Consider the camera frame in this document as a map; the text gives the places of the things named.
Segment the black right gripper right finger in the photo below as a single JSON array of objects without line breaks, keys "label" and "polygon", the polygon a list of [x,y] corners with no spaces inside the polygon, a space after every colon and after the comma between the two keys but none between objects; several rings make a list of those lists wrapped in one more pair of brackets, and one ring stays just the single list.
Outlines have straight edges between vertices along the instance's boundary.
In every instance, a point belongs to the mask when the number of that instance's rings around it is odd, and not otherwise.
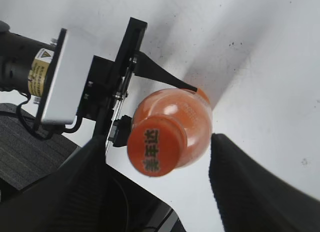
[{"label": "black right gripper right finger", "polygon": [[318,232],[320,202],[278,178],[226,135],[211,136],[209,181],[226,232]]}]

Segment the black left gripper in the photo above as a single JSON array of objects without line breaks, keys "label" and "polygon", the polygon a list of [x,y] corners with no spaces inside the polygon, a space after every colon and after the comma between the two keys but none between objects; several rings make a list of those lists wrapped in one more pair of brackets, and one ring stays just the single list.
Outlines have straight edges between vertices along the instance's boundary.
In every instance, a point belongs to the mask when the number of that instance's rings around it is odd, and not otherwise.
[{"label": "black left gripper", "polygon": [[113,147],[124,147],[132,131],[132,118],[118,119],[132,74],[164,83],[178,89],[197,92],[194,87],[163,69],[145,53],[139,51],[148,24],[131,17],[114,61],[94,56],[85,82],[77,115],[95,122],[92,135],[86,135],[80,146],[91,138],[104,136]]}]

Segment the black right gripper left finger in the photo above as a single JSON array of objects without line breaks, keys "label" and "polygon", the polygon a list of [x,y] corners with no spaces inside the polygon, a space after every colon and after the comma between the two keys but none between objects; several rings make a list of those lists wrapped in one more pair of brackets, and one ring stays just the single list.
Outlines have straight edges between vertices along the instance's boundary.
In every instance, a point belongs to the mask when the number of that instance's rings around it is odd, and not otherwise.
[{"label": "black right gripper left finger", "polygon": [[108,187],[104,136],[0,206],[2,232],[98,232]]}]

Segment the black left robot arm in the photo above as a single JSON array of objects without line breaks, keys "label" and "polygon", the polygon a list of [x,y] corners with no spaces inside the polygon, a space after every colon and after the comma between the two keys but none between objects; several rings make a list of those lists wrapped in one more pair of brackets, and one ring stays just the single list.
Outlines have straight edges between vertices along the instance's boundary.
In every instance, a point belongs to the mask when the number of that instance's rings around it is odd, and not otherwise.
[{"label": "black left robot arm", "polygon": [[130,127],[120,118],[132,76],[196,92],[156,64],[140,47],[147,23],[130,18],[115,60],[94,54],[95,38],[88,32],[62,28],[57,39],[46,44],[10,31],[0,24],[0,90],[18,91],[27,101],[38,98],[36,116],[11,114],[38,140],[75,133],[83,119],[95,122],[94,136],[125,146]]}]

